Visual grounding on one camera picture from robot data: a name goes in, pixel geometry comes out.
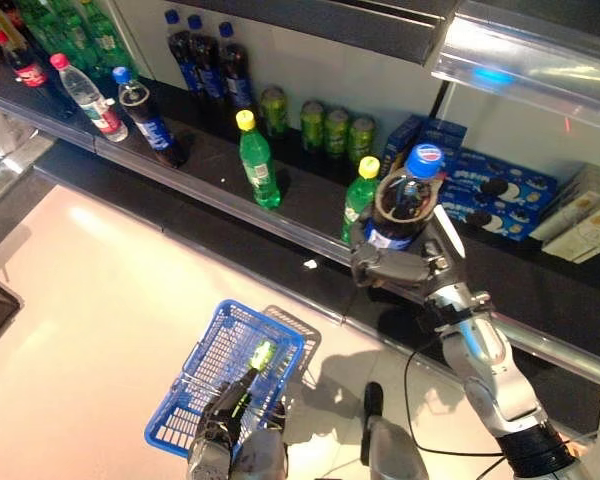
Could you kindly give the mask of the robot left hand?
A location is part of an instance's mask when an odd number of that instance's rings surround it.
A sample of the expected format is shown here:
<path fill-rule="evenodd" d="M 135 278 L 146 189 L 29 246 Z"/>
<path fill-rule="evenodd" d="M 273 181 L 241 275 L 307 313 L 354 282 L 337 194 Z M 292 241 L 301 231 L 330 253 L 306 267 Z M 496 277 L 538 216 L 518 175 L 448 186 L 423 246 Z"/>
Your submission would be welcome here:
<path fill-rule="evenodd" d="M 241 432 L 241 421 L 251 402 L 250 388 L 259 370 L 250 368 L 233 382 L 223 381 L 219 393 L 213 395 L 203 408 L 189 447 L 188 459 L 199 444 L 211 443 L 232 454 Z"/>

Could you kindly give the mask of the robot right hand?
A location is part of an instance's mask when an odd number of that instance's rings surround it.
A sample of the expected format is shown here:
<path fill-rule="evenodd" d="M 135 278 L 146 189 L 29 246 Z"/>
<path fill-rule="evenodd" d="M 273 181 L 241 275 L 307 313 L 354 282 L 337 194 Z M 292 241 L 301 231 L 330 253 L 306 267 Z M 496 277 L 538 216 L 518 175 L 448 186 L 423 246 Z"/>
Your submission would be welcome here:
<path fill-rule="evenodd" d="M 350 227 L 350 266 L 359 286 L 394 285 L 408 291 L 416 302 L 433 301 L 439 307 L 469 306 L 466 253 L 462 240 L 442 206 L 434 208 L 424 229 L 405 251 L 380 248 L 364 237 L 370 218 L 365 209 Z"/>

